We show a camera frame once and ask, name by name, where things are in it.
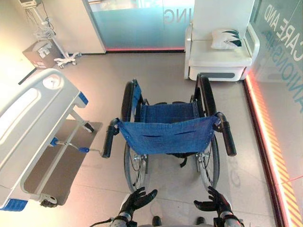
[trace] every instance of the hospital bed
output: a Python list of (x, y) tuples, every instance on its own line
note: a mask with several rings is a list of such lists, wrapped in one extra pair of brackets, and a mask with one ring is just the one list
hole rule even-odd
[[(54, 207), (57, 200), (42, 190), (64, 154), (79, 127), (93, 132), (74, 107), (84, 108), (88, 100), (62, 73), (46, 69), (21, 85), (7, 84), (1, 88), (0, 102), (0, 210), (21, 211), (29, 199)], [(33, 193), (24, 188), (24, 182), (35, 164), (52, 144), (68, 115), (77, 126), (61, 145), (42, 180)], [(79, 148), (88, 152), (88, 148)]]

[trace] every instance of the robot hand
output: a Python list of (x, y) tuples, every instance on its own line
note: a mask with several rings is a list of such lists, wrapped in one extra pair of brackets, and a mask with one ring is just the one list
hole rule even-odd
[(146, 192), (143, 192), (144, 190), (145, 188), (142, 187), (131, 194), (126, 202), (122, 205), (119, 214), (125, 212), (133, 218), (134, 211), (150, 203), (158, 193), (158, 191), (155, 189), (146, 195)]
[(195, 206), (202, 211), (217, 211), (218, 216), (220, 216), (220, 214), (225, 211), (230, 212), (232, 214), (233, 212), (231, 205), (225, 199), (225, 197), (211, 186), (209, 186), (208, 189), (208, 193), (211, 194), (209, 196), (209, 199), (212, 201), (199, 202), (195, 200)]

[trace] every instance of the white wall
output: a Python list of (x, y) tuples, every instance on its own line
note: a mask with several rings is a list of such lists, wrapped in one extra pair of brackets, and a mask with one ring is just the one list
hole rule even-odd
[(36, 39), (11, 0), (0, 0), (0, 82), (19, 82), (34, 66), (22, 54)]
[[(14, 5), (23, 10), (18, 0)], [(44, 0), (45, 9), (57, 33), (57, 40), (69, 53), (105, 53), (82, 0)], [(43, 6), (38, 6), (42, 17), (46, 17)]]

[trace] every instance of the glass door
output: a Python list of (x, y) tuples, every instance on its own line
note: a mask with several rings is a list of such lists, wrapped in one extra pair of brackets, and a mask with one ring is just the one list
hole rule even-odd
[(88, 0), (107, 51), (183, 50), (194, 0)]

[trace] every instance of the blue wheelchair seat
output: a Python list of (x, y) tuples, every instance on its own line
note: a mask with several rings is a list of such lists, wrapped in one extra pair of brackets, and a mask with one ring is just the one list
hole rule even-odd
[(142, 105), (140, 122), (117, 123), (139, 155), (203, 152), (214, 136), (215, 116), (199, 117), (196, 102)]

